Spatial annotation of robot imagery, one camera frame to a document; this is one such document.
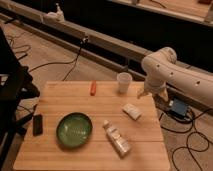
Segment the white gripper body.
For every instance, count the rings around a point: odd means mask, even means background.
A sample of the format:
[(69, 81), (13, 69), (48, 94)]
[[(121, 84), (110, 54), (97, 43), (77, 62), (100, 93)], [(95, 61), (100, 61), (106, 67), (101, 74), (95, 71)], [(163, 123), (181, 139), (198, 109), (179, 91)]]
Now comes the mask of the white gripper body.
[(144, 91), (146, 93), (152, 93), (153, 95), (164, 93), (166, 90), (165, 84), (153, 85), (149, 82), (144, 83)]

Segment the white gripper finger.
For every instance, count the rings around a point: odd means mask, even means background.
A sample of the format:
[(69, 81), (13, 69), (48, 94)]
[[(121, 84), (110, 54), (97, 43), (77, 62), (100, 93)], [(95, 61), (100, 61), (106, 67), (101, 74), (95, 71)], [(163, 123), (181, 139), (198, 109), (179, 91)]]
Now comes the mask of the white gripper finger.
[(167, 91), (160, 92), (159, 96), (166, 102), (169, 100)]
[(148, 91), (139, 90), (139, 91), (137, 92), (137, 98), (138, 98), (138, 99), (140, 99), (141, 97), (146, 96), (146, 95), (148, 95)]

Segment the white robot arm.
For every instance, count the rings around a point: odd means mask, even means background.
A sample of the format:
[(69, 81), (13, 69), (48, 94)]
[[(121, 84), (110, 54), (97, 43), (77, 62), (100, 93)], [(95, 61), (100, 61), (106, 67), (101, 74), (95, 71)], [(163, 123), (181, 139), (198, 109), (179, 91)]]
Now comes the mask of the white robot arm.
[(138, 90), (140, 98), (148, 93), (168, 100), (166, 84), (180, 89), (202, 104), (213, 108), (213, 76), (176, 65), (177, 54), (164, 47), (145, 56), (141, 67), (146, 73), (144, 86)]

